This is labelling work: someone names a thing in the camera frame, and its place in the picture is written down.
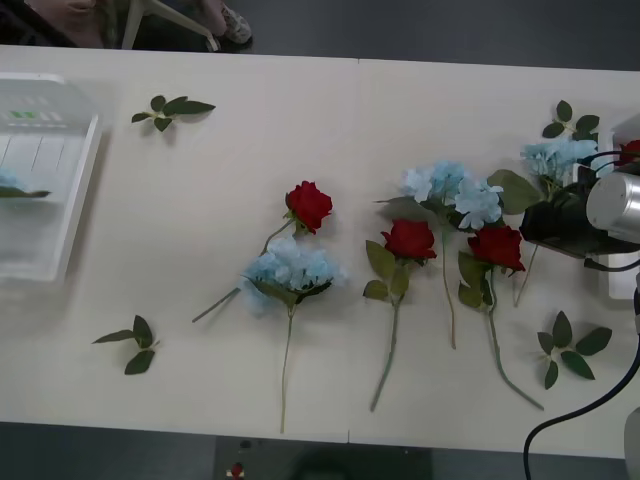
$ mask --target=table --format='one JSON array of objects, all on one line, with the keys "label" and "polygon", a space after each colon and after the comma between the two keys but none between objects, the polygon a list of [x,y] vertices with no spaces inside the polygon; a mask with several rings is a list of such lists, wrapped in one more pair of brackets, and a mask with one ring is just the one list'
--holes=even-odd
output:
[{"label": "table", "polygon": [[[540,251],[519,309],[509,282],[497,292],[503,363],[546,406],[536,411],[498,377],[482,316],[457,301],[451,350],[440,257],[412,280],[395,364],[371,414],[391,311],[360,295],[373,278],[364,242],[389,228],[372,201],[397,195],[404,168],[446,158],[483,175],[521,171],[520,147],[539,141],[558,100],[599,114],[606,128],[640,109],[639,73],[28,47],[3,47],[0,65],[64,75],[107,124],[64,289],[0,292],[0,421],[280,437],[284,314],[255,319],[237,299],[199,324],[189,319],[235,285],[280,226],[284,193],[304,179],[332,196],[335,212],[305,241],[351,278],[297,315],[283,438],[519,451],[531,428],[597,398],[630,365],[630,305],[609,305],[596,274]],[[165,135],[131,125],[156,94],[217,109]],[[462,235],[456,241],[464,248]],[[456,250],[447,256],[454,289]],[[531,246],[523,250],[528,259]],[[577,335],[590,323],[614,335],[590,362],[596,381],[561,366],[545,392],[535,332],[560,309]],[[91,342],[135,314],[161,346],[149,372],[125,377],[133,345]],[[541,434],[533,450],[622,457],[639,393],[635,382]]]}]

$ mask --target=green stem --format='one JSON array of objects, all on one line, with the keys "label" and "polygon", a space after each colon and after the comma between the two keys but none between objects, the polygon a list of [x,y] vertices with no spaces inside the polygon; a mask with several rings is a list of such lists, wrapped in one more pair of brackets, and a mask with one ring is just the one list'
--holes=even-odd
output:
[{"label": "green stem", "polygon": [[[282,232],[285,228],[287,228],[289,225],[291,225],[293,222],[295,222],[295,219],[290,219],[287,223],[285,223],[282,227],[280,227],[278,230],[276,230],[275,232],[273,232],[271,235],[269,235],[269,237],[267,238],[266,243],[264,244],[264,248],[262,249],[262,252],[260,253],[260,255],[264,255],[267,252],[267,247],[269,246],[269,242],[273,239],[273,237],[275,237],[277,234],[279,234],[280,232]],[[198,315],[196,318],[194,318],[193,320],[191,320],[192,323],[196,323],[198,320],[200,320],[202,317],[204,317],[205,315],[211,313],[213,310],[215,310],[216,308],[218,308],[220,305],[222,305],[225,300],[227,300],[228,298],[234,297],[238,292],[240,291],[239,288],[234,288],[233,290],[231,290],[229,293],[227,293],[224,297],[222,297],[220,300],[218,300],[216,303],[214,303],[212,306],[210,306],[209,308],[207,308],[204,312],[202,312],[200,315]]]},{"label": "green stem", "polygon": [[495,288],[493,285],[493,268],[491,269],[491,273],[489,274],[489,278],[490,278],[490,286],[491,286],[491,294],[493,296],[493,305],[491,307],[491,309],[489,310],[489,325],[491,326],[491,337],[493,338],[493,351],[496,357],[496,365],[498,367],[498,372],[500,372],[500,376],[502,377],[502,379],[505,381],[505,383],[507,385],[509,385],[509,387],[516,392],[518,395],[520,395],[522,398],[524,398],[525,400],[527,400],[529,403],[531,403],[532,405],[534,405],[535,407],[539,408],[540,410],[544,410],[544,407],[542,405],[540,405],[538,402],[536,402],[533,398],[531,398],[529,395],[527,395],[526,393],[524,393],[522,390],[520,390],[518,387],[516,387],[514,385],[514,383],[509,380],[509,377],[507,377],[507,374],[504,371],[504,368],[502,367],[502,361],[500,360],[500,346],[498,345],[498,336],[496,335],[496,325],[495,322],[493,320],[493,312],[496,309],[496,305],[498,304],[498,300],[496,298],[496,293],[495,293]]},{"label": "green stem", "polygon": [[447,285],[447,252],[445,245],[447,244],[446,232],[442,230],[442,279],[444,280],[444,291],[447,293],[447,300],[449,301],[449,309],[451,310],[451,348],[456,349],[456,312],[453,309],[453,302],[451,301],[451,294],[449,293],[449,285]]},{"label": "green stem", "polygon": [[290,219],[287,223],[285,223],[282,227],[280,227],[278,230],[276,230],[275,232],[273,232],[271,235],[269,235],[269,237],[267,237],[267,241],[264,244],[264,248],[262,249],[262,252],[260,253],[260,255],[264,255],[265,253],[267,253],[267,247],[269,246],[269,242],[271,241],[271,239],[273,237],[275,237],[277,234],[279,234],[280,232],[282,232],[285,228],[287,228],[289,225],[291,225],[293,222],[295,222],[295,218]]},{"label": "green stem", "polygon": [[378,400],[380,399],[380,394],[382,393],[382,388],[384,387],[385,382],[387,381],[387,376],[389,375],[389,371],[391,370],[391,364],[393,363],[393,356],[396,352],[396,342],[398,340],[398,310],[400,310],[400,302],[404,295],[401,295],[397,302],[393,302],[391,300],[391,304],[393,305],[393,326],[391,328],[391,345],[389,346],[389,355],[387,356],[387,363],[384,367],[384,371],[382,372],[382,377],[380,377],[380,381],[378,382],[378,387],[376,388],[376,392],[373,395],[373,400],[371,400],[371,405],[369,406],[369,411],[373,412],[376,409],[376,405],[378,405]]},{"label": "green stem", "polygon": [[287,347],[284,351],[284,363],[282,364],[282,410],[280,414],[280,433],[284,433],[284,417],[287,410],[287,389],[285,384],[285,373],[287,370],[287,357],[289,356],[289,343],[291,342],[291,327],[293,326],[293,315],[296,312],[295,305],[289,310],[289,330],[287,332]]},{"label": "green stem", "polygon": [[214,303],[212,306],[210,306],[209,308],[207,308],[204,312],[202,312],[200,315],[198,315],[196,318],[194,318],[193,320],[191,320],[192,323],[196,323],[198,320],[200,320],[202,317],[204,317],[205,315],[207,315],[209,312],[212,312],[213,310],[215,310],[217,307],[219,307],[220,305],[222,305],[224,303],[225,300],[227,300],[228,298],[234,297],[238,292],[240,291],[240,289],[238,287],[234,288],[233,290],[231,290],[229,293],[227,293],[224,297],[222,297],[220,300],[218,300],[216,303]]},{"label": "green stem", "polygon": [[533,260],[536,258],[536,253],[538,253],[538,245],[533,249],[533,255],[531,255],[531,260],[529,260],[529,268],[527,268],[527,273],[524,276],[524,282],[522,282],[522,286],[520,287],[520,291],[516,297],[516,301],[514,306],[518,308],[518,304],[520,303],[520,297],[522,296],[522,292],[524,292],[524,287],[527,286],[527,280],[529,280],[529,274],[531,273],[531,267],[533,266]]}]

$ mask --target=chair leg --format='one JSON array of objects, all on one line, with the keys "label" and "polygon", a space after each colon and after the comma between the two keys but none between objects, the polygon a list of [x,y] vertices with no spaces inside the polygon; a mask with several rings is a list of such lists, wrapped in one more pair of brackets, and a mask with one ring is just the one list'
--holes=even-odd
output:
[{"label": "chair leg", "polygon": [[209,30],[200,25],[198,22],[195,22],[189,17],[182,15],[180,12],[175,11],[173,8],[168,7],[164,3],[158,0],[146,0],[146,12],[158,15],[159,17],[167,19],[170,22],[191,30],[192,32],[204,35],[207,38],[212,51],[216,52],[218,50],[218,42],[216,42]]},{"label": "chair leg", "polygon": [[123,50],[131,50],[133,48],[133,42],[136,40],[144,13],[144,0],[131,0],[129,15],[127,15],[127,26],[124,29],[124,38],[122,39]]}]

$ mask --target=light blue flower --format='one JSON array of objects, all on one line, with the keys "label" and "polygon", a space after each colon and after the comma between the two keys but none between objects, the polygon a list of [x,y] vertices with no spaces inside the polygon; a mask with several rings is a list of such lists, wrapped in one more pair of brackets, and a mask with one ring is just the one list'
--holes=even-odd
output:
[{"label": "light blue flower", "polygon": [[11,171],[6,168],[0,168],[0,187],[13,187],[25,190],[26,187],[18,180]]},{"label": "light blue flower", "polygon": [[433,168],[418,167],[405,171],[403,191],[416,202],[437,198],[444,205],[451,205],[458,193],[458,184],[468,176],[461,163],[443,160]]},{"label": "light blue flower", "polygon": [[561,138],[549,143],[525,145],[521,156],[534,175],[547,176],[562,185],[564,176],[578,160],[596,153],[593,140]]},{"label": "light blue flower", "polygon": [[276,302],[258,291],[248,279],[301,291],[328,282],[344,285],[347,278],[345,270],[330,260],[324,250],[302,247],[292,236],[269,242],[267,252],[256,258],[243,275],[246,279],[240,288],[249,294],[249,306],[256,314],[263,313]]},{"label": "light blue flower", "polygon": [[485,223],[497,222],[502,216],[499,192],[502,187],[490,187],[486,180],[477,181],[463,178],[455,196],[456,211],[466,214],[459,228],[480,230]]}]

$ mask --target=red rose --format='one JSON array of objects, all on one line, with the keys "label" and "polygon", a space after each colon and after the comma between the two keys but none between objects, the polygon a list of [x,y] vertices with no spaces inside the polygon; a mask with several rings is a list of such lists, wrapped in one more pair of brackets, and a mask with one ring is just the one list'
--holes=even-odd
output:
[{"label": "red rose", "polygon": [[[622,150],[623,152],[640,153],[640,140],[633,140],[626,145],[620,145],[620,150]],[[627,163],[633,162],[634,160],[637,160],[637,157],[621,153],[620,158],[617,162],[614,162],[614,165],[616,167],[621,167],[623,165],[626,165]]]},{"label": "red rose", "polygon": [[484,227],[468,240],[478,260],[512,270],[524,270],[520,262],[520,232],[511,227]]},{"label": "red rose", "polygon": [[433,247],[433,233],[427,222],[410,222],[394,220],[391,233],[381,232],[387,240],[384,246],[396,257],[403,258],[436,258]]},{"label": "red rose", "polygon": [[315,182],[309,183],[306,180],[286,196],[286,203],[296,218],[313,234],[333,208],[331,197],[318,190]]}]

